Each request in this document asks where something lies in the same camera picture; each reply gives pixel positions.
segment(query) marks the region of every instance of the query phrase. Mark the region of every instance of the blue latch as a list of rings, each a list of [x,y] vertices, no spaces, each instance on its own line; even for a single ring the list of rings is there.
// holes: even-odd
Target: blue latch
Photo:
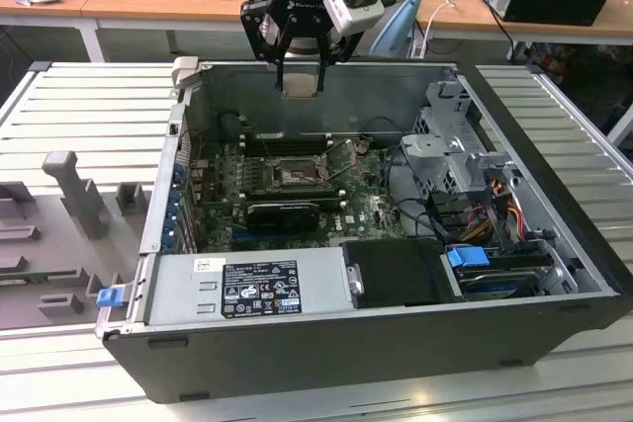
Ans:
[[[103,308],[106,306],[123,306],[124,288],[112,287],[109,289],[101,289],[97,294],[97,306]]]
[[[451,267],[485,267],[491,264],[483,247],[455,247],[446,253]]]

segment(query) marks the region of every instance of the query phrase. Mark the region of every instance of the workbench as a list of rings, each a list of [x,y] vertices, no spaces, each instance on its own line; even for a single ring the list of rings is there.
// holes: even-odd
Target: workbench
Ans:
[[[135,98],[135,89],[139,85],[144,88],[151,83],[156,91],[152,96],[153,103],[148,107],[155,110],[153,114],[162,115],[162,103],[168,103],[168,99],[165,99],[167,90],[164,84],[171,81],[170,67],[168,63],[56,63],[38,83],[32,85],[32,91],[26,94],[25,90],[31,81],[35,81],[36,74],[29,72],[1,110],[14,119],[23,115],[23,111],[27,111],[26,114],[41,116],[40,122],[43,124],[45,117],[42,116],[42,111],[28,110],[76,110],[81,104],[88,105],[79,99],[82,98],[90,102],[88,109],[97,111],[99,116],[107,115],[111,116],[113,121],[122,121],[121,114],[126,114],[126,110],[145,111],[139,103],[145,99]],[[510,84],[514,86],[508,85],[508,89],[525,88],[526,84],[530,84],[520,79],[520,75],[525,73],[519,71],[518,67],[507,69],[511,70],[510,74],[519,75],[519,79],[511,79]],[[125,81],[129,88],[92,89],[84,87],[88,84],[86,81],[92,82],[93,86],[99,82],[116,84]],[[575,111],[574,118],[578,122],[574,123],[575,128],[571,128],[570,118],[562,117],[565,114],[563,109],[556,108],[555,103],[552,106],[542,105],[543,102],[553,103],[552,99],[540,99],[534,92],[529,92],[527,98],[529,102],[526,104],[531,103],[534,108],[513,108],[515,114],[521,113],[515,118],[526,126],[530,136],[541,135],[542,140],[538,141],[539,150],[548,157],[561,178],[567,177],[566,180],[575,181],[576,186],[573,188],[576,193],[584,194],[585,200],[591,201],[586,191],[598,190],[598,187],[578,184],[600,183],[602,178],[608,179],[604,182],[608,183],[616,174],[630,176],[633,173],[633,169],[625,162],[620,162],[619,171],[607,165],[608,156],[618,161],[623,160],[614,150],[600,156],[590,155],[598,145],[607,150],[609,147],[600,132],[575,108],[570,107]],[[30,106],[32,99],[36,99],[36,102]],[[562,96],[556,100],[568,102]],[[538,112],[526,114],[530,113],[531,109],[537,109]],[[547,119],[552,116],[554,119],[548,121]],[[145,140],[152,139],[153,135],[160,138],[159,135],[164,132],[152,132],[148,127],[160,126],[160,122],[166,121],[166,118],[151,119],[153,125],[142,124],[147,119],[136,118],[134,126],[140,127],[140,134],[145,136]],[[14,121],[9,117],[6,121],[0,118],[0,121],[5,123],[3,134],[11,134],[10,130],[15,128],[12,126]],[[76,119],[75,123],[81,126],[77,129],[77,137],[83,137],[84,140],[79,153],[83,153],[83,158],[88,159],[89,155],[86,155],[86,152],[89,154],[93,150],[90,147],[94,144],[85,142],[86,117]],[[561,138],[561,142],[551,142],[547,136],[552,131],[558,136],[564,134],[565,137]],[[126,153],[127,150],[135,148],[135,143],[140,146],[138,141],[142,140],[142,137],[137,137],[127,149],[121,150],[112,142],[111,137],[108,137],[112,133],[105,129],[106,136],[98,137],[103,143],[110,141],[110,147],[104,148],[105,150],[120,150]],[[587,133],[594,137],[594,141],[588,140]],[[24,152],[24,147],[28,147],[28,151],[33,152],[33,147],[43,146],[41,142],[36,143],[36,139],[27,137],[27,141],[20,144],[23,148],[14,148],[13,151]],[[9,151],[7,147],[10,145],[5,144],[4,152]],[[155,149],[151,144],[143,145],[142,148]],[[149,182],[145,182],[142,177],[132,178],[126,175],[126,178],[141,179],[143,187],[147,190],[151,190],[153,185],[151,178]],[[576,197],[579,200],[583,199],[581,195]],[[598,199],[617,202],[620,198],[607,194]],[[618,215],[621,218],[627,211],[627,207],[618,207],[617,204],[588,206],[590,208],[587,211],[595,213],[592,218],[598,225],[614,222]],[[622,228],[608,229],[607,232],[615,238],[615,243],[630,244],[633,235],[628,225],[629,221],[619,222]],[[630,247],[628,250],[620,247],[620,251],[629,253],[629,269],[633,270],[633,261],[630,258],[633,250]],[[3,394],[0,398],[0,415],[25,422],[49,421],[53,418],[66,422],[83,422],[87,419],[129,421],[138,417],[156,421],[210,422],[272,422],[299,419],[335,419],[347,422],[483,422],[510,419],[559,422],[619,421],[631,419],[633,400],[631,314],[606,329],[575,335],[531,367],[251,395],[238,399],[200,400],[172,405],[154,404],[145,397],[140,386],[103,348],[101,341],[95,336],[92,323],[4,331],[0,334],[0,355],[0,390]]]
[[[61,0],[24,7],[0,0],[0,24],[77,29],[91,61],[107,60],[99,43],[100,29],[240,32],[239,6],[244,0]],[[452,0],[455,9],[442,9],[433,21],[436,39],[505,41],[482,0]],[[423,27],[443,0],[422,0],[417,18]],[[505,24],[518,42],[593,44],[633,43],[631,0],[608,0],[591,27]],[[173,35],[168,36],[172,42]]]

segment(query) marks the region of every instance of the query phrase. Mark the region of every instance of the yellow wire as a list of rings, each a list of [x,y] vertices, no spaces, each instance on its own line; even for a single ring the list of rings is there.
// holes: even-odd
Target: yellow wire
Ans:
[[[460,239],[463,241],[467,241],[469,239],[472,239],[473,237],[476,237],[479,233],[485,231],[489,226],[491,225],[490,220],[488,219],[486,222],[480,224],[479,226],[477,226],[475,229],[473,229],[472,231],[466,233],[465,235],[462,234],[460,236]]]

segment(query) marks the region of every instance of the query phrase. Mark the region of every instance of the table leg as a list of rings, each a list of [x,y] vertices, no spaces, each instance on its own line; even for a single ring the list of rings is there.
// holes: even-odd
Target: table leg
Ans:
[[[83,38],[83,44],[86,47],[90,61],[93,63],[104,63],[108,61],[107,55],[103,49],[101,49],[99,37],[97,37],[97,23],[91,19],[82,19],[77,29]]]
[[[633,104],[629,106],[624,116],[613,126],[613,129],[606,138],[608,138],[613,145],[618,146],[631,130],[633,130]]]
[[[173,30],[165,31],[167,34],[167,44],[169,45],[169,52],[171,54],[180,54],[180,48],[178,48],[178,40],[176,39],[176,32]]]

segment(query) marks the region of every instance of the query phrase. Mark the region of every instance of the sticker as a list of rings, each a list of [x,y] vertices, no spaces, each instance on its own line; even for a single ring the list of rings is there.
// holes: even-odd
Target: sticker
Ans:
[[[297,261],[225,264],[222,288],[224,318],[301,313]]]
[[[194,272],[220,272],[226,263],[224,257],[206,257],[194,260]]]

